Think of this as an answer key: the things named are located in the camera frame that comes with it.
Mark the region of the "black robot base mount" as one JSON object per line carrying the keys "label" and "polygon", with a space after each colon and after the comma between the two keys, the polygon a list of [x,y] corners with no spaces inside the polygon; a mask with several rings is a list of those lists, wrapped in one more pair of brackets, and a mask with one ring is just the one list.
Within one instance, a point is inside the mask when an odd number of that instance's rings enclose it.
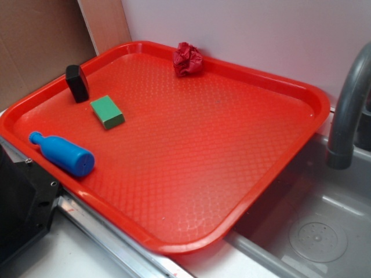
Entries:
{"label": "black robot base mount", "polygon": [[62,186],[35,162],[13,162],[1,148],[1,267],[50,231]]}

